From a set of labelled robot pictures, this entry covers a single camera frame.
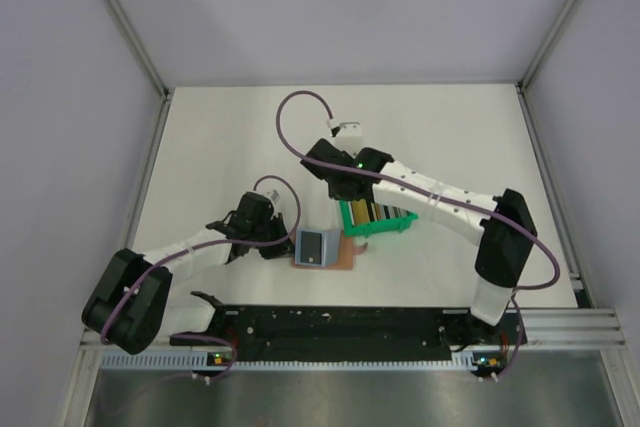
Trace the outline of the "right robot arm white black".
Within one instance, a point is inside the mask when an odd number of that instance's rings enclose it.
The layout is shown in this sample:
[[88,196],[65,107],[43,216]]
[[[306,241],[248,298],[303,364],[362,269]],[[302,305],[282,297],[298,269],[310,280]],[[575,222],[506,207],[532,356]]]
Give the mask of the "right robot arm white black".
[[478,276],[466,327],[487,343],[504,327],[503,315],[533,248],[537,231],[524,197],[507,189],[499,196],[474,193],[417,173],[391,155],[365,147],[351,156],[326,139],[301,164],[328,184],[334,200],[367,200],[428,219],[478,248]]

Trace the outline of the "gold credit card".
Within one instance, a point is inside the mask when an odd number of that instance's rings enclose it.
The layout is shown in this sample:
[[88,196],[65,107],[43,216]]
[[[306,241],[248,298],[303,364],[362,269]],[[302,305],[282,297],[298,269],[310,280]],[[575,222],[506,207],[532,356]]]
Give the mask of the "gold credit card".
[[356,226],[370,224],[376,220],[374,205],[366,200],[353,201],[351,203],[354,224]]

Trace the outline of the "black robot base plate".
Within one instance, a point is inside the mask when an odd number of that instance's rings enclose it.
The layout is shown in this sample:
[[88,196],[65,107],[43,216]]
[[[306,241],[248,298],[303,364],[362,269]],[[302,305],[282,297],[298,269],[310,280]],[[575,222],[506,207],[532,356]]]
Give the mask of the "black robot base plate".
[[230,342],[238,359],[258,361],[441,361],[456,348],[498,350],[525,343],[515,313],[487,326],[466,309],[427,307],[304,307],[223,305],[204,340],[175,334],[172,346],[204,346],[216,337]]

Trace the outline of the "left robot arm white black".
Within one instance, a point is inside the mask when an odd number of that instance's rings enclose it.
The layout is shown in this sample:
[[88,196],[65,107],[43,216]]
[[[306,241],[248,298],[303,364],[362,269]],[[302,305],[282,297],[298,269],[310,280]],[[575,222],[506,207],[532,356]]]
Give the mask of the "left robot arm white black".
[[212,295],[195,291],[172,300],[170,292],[252,249],[264,259],[292,253],[279,199],[275,190],[247,192],[225,219],[186,240],[146,253],[117,251],[82,311],[82,323],[131,355],[146,350],[157,336],[194,332],[205,343],[220,341],[227,321],[215,312],[218,301]]

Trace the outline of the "green plastic card bin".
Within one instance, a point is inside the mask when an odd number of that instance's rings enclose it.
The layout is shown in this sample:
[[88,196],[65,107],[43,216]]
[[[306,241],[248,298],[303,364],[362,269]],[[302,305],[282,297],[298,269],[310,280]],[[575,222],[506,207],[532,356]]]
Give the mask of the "green plastic card bin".
[[368,238],[371,235],[388,233],[388,232],[399,232],[409,229],[412,223],[418,219],[418,216],[414,213],[406,211],[408,215],[405,218],[391,219],[391,220],[382,220],[379,221],[377,219],[376,211],[375,216],[376,220],[370,224],[356,226],[354,224],[353,213],[351,210],[351,203],[353,201],[339,201],[339,211],[341,214],[342,222],[343,222],[343,231],[347,237],[365,237]]

